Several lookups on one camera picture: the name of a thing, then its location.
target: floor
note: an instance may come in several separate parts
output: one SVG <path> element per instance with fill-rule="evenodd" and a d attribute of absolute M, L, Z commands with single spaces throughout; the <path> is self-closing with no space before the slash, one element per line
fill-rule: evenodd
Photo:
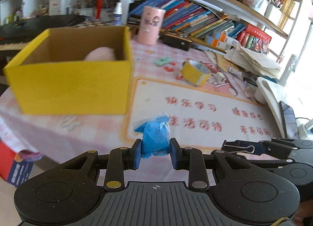
<path fill-rule="evenodd" d="M 30 177 L 34 177 L 56 165 L 55 162 L 44 157 L 34 164 Z M 0 225 L 18 226 L 21 223 L 13 202 L 15 189 L 13 185 L 0 178 Z"/>

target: gray ribbed plate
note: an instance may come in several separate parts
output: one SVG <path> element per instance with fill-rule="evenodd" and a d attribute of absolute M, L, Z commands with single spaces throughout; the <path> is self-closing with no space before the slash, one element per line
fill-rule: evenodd
<path fill-rule="evenodd" d="M 208 195 L 192 192 L 182 182 L 130 182 L 125 190 L 106 194 L 91 214 L 77 222 L 67 224 L 67 226 L 139 225 L 244 226 L 246 224 L 226 217 L 214 206 Z M 20 226 L 33 226 L 33 224 L 24 222 Z"/>

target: plastic bag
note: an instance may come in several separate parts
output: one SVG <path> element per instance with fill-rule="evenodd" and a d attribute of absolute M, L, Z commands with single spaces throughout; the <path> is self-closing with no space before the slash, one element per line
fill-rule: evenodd
<path fill-rule="evenodd" d="M 167 114 L 134 123 L 134 131 L 143 134 L 141 157 L 166 156 L 170 153 L 170 118 Z"/>

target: tape roll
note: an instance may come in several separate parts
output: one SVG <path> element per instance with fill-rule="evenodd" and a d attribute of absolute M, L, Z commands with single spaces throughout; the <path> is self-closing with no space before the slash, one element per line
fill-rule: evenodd
<path fill-rule="evenodd" d="M 184 79 L 194 86 L 203 86 L 211 76 L 211 72 L 206 66 L 190 58 L 184 62 L 180 72 Z"/>

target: pink canister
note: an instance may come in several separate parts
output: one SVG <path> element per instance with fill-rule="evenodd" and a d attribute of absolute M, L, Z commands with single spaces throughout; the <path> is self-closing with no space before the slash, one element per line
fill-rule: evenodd
<path fill-rule="evenodd" d="M 145 45 L 155 45 L 159 38 L 159 32 L 165 10 L 157 7 L 144 6 L 141 16 L 137 41 Z"/>

